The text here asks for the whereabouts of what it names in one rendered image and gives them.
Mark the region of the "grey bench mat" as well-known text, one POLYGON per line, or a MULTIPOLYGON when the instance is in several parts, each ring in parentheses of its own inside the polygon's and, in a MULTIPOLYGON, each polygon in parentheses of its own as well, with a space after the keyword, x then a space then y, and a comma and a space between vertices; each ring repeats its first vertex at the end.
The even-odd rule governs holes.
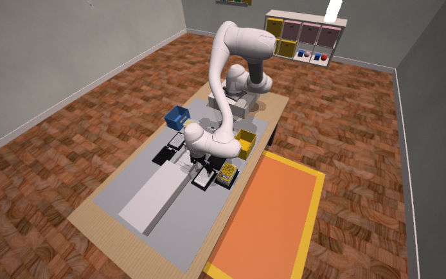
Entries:
MULTIPOLYGON (((208 101, 195 98, 186 109, 189 110, 190 118, 200 122, 204 130, 209 126, 219 129, 222 125, 222 115, 220 111, 207 107, 208 104, 208 101)), ((198 169, 195 170, 194 167, 190 172, 192 178, 148 236, 139 232, 118 214, 159 170, 161 166, 152 160, 178 133, 177 130, 166 126, 92 202, 181 271, 187 273, 268 124, 269 122, 250 115, 246 120, 233 116, 235 136, 240 129, 256 134, 255 145, 248 158, 226 159, 219 171, 213 168, 218 174, 206 191, 191 184, 203 167, 198 162, 198 169), (235 165, 239 170, 230 190, 214 183, 226 163, 235 165)))

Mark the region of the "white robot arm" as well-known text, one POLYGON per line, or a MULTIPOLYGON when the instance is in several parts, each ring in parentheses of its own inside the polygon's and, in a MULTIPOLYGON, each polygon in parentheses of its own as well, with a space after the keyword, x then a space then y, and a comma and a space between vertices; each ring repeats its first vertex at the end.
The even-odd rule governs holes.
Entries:
POLYGON ((238 157, 242 146, 233 134, 233 115, 226 97, 237 102, 246 91, 268 93, 272 79, 263 72, 261 81, 263 60, 271 58, 275 49, 275 36, 265 30, 238 28, 231 21, 220 26, 212 44, 208 80, 222 115, 222 125, 213 134, 198 123, 186 126, 184 140, 193 158, 201 158, 205 153, 226 159, 238 157), (245 59, 249 73, 239 64, 232 65, 227 72, 226 86, 222 87, 220 76, 230 55, 245 59))

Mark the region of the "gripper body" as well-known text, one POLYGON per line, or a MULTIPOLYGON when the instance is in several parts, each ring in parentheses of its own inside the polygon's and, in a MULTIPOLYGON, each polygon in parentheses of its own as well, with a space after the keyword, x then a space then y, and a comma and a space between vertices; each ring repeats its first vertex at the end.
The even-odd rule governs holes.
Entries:
POLYGON ((205 160, 206 160, 205 157, 206 157, 206 154, 205 154, 203 157, 201 157, 201 158, 194 158, 194 157, 193 157, 193 159, 194 159, 195 161, 198 161, 198 162, 201 161, 202 163, 205 163, 205 160))

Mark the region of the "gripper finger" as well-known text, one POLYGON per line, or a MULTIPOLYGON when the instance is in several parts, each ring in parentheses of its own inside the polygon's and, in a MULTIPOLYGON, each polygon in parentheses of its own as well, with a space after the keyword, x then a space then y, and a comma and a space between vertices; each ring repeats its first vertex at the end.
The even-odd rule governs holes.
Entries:
POLYGON ((190 161, 191 161, 191 163, 193 163, 195 169, 197 170, 198 169, 198 164, 197 164, 196 161, 194 161, 194 159, 193 159, 193 157, 191 155, 190 155, 190 161))
POLYGON ((199 163, 201 163, 201 165, 204 166, 204 168, 207 170, 208 177, 210 177, 210 175, 211 175, 211 173, 212 173, 212 171, 213 171, 213 168, 212 168, 212 166, 211 166, 210 161, 206 161, 206 160, 205 160, 205 163, 202 163, 201 161, 199 161, 199 163))

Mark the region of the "blue open bin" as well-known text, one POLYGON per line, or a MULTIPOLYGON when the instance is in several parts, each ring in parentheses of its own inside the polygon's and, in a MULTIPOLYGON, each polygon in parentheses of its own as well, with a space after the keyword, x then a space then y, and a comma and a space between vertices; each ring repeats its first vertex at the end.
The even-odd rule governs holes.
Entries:
POLYGON ((180 131, 190 114, 188 109, 176 105, 164 118, 169 128, 180 131))

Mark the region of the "black multi-well assay plate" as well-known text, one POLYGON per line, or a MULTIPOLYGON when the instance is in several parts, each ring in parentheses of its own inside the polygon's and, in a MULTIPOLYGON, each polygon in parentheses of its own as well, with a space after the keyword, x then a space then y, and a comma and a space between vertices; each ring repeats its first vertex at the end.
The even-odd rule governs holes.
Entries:
POLYGON ((160 162, 160 163, 164 163, 172 154, 172 150, 168 149, 168 148, 164 148, 155 158, 156 161, 160 162))

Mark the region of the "yellow open-top bin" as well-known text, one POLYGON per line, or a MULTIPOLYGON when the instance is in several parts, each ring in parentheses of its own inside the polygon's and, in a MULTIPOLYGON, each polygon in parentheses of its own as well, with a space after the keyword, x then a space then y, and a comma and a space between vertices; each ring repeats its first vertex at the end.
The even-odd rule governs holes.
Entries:
POLYGON ((246 160, 255 145, 256 134, 240 129, 235 139, 238 140, 242 146, 238 158, 246 160))

